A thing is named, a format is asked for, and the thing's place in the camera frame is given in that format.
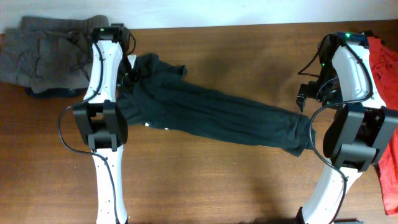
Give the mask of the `black Nike t-shirt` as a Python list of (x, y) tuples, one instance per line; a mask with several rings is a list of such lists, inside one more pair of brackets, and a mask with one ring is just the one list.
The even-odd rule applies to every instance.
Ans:
[(294, 156), (315, 142), (308, 116), (185, 82), (184, 65), (147, 54), (137, 58), (136, 70), (138, 84), (120, 90), (116, 101), (129, 125), (276, 147)]

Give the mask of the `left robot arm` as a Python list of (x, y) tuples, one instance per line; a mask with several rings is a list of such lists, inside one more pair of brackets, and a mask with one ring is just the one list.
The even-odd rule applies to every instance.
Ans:
[(127, 223), (121, 164), (128, 128), (116, 104), (116, 89), (124, 76), (133, 72), (136, 56), (127, 54), (130, 32), (123, 24), (95, 28), (90, 37), (90, 82), (83, 101), (73, 107), (73, 115), (95, 164), (96, 221)]

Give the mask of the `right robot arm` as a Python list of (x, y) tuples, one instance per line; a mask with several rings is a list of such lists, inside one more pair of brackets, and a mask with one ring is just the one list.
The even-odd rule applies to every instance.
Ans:
[(299, 208), (295, 221), (301, 224), (337, 223), (346, 194), (354, 182), (377, 164), (397, 127), (397, 111), (381, 98), (370, 66), (368, 38), (364, 34), (327, 34), (313, 57), (322, 69), (316, 81), (300, 86), (296, 103), (305, 107), (308, 98), (321, 108), (336, 111), (319, 152), (310, 148), (325, 166), (309, 201)]

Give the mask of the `folded dark navy garment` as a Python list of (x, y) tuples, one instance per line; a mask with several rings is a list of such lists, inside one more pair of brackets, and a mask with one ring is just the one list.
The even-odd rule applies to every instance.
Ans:
[(24, 88), (27, 95), (34, 98), (74, 98), (78, 97), (86, 91), (85, 88), (69, 89), (69, 88), (53, 88), (40, 93), (34, 93), (31, 88)]

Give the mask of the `folded grey shorts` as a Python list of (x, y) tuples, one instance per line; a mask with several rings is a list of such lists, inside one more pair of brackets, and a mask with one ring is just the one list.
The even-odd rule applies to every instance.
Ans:
[(82, 89), (90, 82), (90, 32), (108, 26), (106, 16), (52, 19), (24, 16), (5, 30), (1, 49), (1, 81), (42, 93), (50, 89)]

